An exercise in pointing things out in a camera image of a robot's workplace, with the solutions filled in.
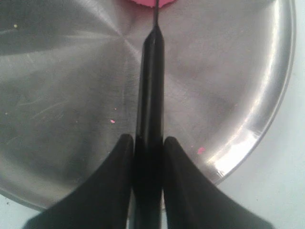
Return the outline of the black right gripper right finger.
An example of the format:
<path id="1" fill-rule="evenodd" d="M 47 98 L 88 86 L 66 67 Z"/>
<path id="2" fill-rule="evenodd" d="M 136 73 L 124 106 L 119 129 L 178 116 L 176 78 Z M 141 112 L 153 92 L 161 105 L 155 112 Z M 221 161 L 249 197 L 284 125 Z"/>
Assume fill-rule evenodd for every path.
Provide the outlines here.
<path id="1" fill-rule="evenodd" d="M 273 228 L 211 183 L 172 136 L 163 146 L 163 192 L 170 229 Z"/>

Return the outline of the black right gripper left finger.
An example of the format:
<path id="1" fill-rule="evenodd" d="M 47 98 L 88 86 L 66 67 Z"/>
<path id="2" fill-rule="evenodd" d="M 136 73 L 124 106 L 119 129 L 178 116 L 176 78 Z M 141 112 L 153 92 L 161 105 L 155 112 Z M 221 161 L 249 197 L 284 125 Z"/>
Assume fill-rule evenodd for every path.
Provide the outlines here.
<path id="1" fill-rule="evenodd" d="M 77 189 L 29 219 L 25 229 L 124 229 L 132 186 L 133 138 L 120 136 L 101 166 Z"/>

